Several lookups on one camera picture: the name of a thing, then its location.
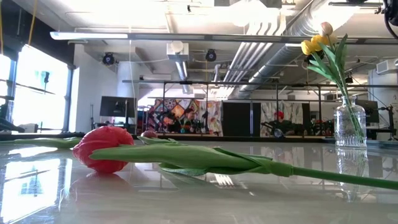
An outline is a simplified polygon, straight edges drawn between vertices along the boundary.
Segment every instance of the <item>black door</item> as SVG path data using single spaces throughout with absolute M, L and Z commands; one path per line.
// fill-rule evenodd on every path
M 250 136 L 250 103 L 223 103 L 224 136 Z

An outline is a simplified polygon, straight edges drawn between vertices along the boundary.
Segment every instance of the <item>computer screen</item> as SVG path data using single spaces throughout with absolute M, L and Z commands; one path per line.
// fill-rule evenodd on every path
M 134 102 L 135 98 L 102 96 L 100 116 L 125 117 L 126 116 L 126 100 L 129 102 L 129 112 L 127 117 L 134 118 Z
M 367 123 L 378 123 L 379 119 L 379 110 L 376 101 L 369 100 L 355 100 L 355 104 L 362 106 L 366 112 L 366 122 Z

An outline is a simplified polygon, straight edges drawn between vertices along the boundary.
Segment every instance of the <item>glossy table surface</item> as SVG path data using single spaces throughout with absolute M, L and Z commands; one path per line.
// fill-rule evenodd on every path
M 299 167 L 398 181 L 398 149 L 333 144 L 184 142 Z M 308 177 L 207 174 L 157 164 L 100 175 L 69 150 L 0 146 L 0 223 L 398 223 L 398 191 Z

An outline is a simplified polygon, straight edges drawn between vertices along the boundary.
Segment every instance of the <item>white ceiling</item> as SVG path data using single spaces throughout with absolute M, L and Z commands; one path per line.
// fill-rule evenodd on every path
M 32 12 L 33 2 L 27 0 L 14 0 L 25 10 Z M 169 0 L 167 4 L 142 0 L 39 0 L 37 17 L 49 26 L 60 31 L 71 31 L 79 28 L 79 31 L 92 31 L 94 27 L 113 28 L 102 30 L 104 32 L 123 31 L 128 32 L 178 32 L 178 33 L 206 33 L 206 34 L 244 34 L 246 30 L 233 24 L 237 18 L 251 16 L 238 12 L 227 13 L 227 7 L 213 7 L 214 0 Z M 296 0 L 294 12 L 303 8 L 309 0 Z M 192 12 L 187 12 L 187 4 L 192 5 Z M 349 36 L 378 36 L 390 37 L 385 28 L 382 15 L 374 15 L 371 12 L 358 11 L 346 24 L 336 30 L 337 35 Z M 167 58 L 167 41 L 132 41 L 132 46 L 140 51 L 139 58 L 132 60 L 159 60 Z M 204 61 L 207 49 L 216 49 L 217 61 L 232 60 L 240 43 L 229 42 L 189 42 L 191 62 L 189 68 L 205 68 L 205 63 L 193 62 L 193 59 Z M 263 60 L 273 55 L 280 48 L 275 44 Z M 86 50 L 94 58 L 100 59 L 104 52 L 115 52 L 117 60 L 128 60 L 129 41 L 106 40 L 90 41 Z M 398 46 L 349 46 L 349 56 L 353 61 L 363 57 L 362 61 L 370 60 L 369 57 L 398 57 Z M 302 58 L 298 59 L 301 67 Z M 208 68 L 213 68 L 214 63 L 208 63 Z M 350 63 L 348 67 L 359 64 Z M 153 73 L 169 74 L 175 70 L 175 64 L 171 61 L 151 63 L 149 65 Z M 302 68 L 286 68 L 284 70 L 284 82 L 305 82 L 307 72 Z M 316 83 L 323 80 L 314 73 L 309 74 L 309 79 Z

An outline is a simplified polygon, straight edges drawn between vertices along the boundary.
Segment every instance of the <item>artwork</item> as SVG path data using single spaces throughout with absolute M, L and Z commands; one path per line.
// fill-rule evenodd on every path
M 294 124 L 303 123 L 303 108 L 301 103 L 279 102 L 279 111 L 284 113 L 284 119 Z M 261 122 L 270 122 L 274 120 L 276 112 L 276 102 L 261 103 Z M 260 137 L 270 136 L 271 129 L 261 126 Z
M 187 108 L 191 108 L 195 114 L 195 119 L 205 122 L 207 117 L 207 123 L 210 134 L 223 135 L 223 129 L 221 127 L 221 109 L 222 103 L 220 101 L 208 101 L 206 114 L 206 101 L 199 100 L 181 100 L 181 99 L 165 99 L 164 107 L 163 100 L 156 99 L 155 105 L 148 111 L 148 125 L 149 130 L 157 131 L 157 128 L 162 125 L 162 113 L 170 111 L 177 117 L 178 120 L 184 119 L 184 111 Z M 171 122 L 171 119 L 164 116 L 163 124 Z

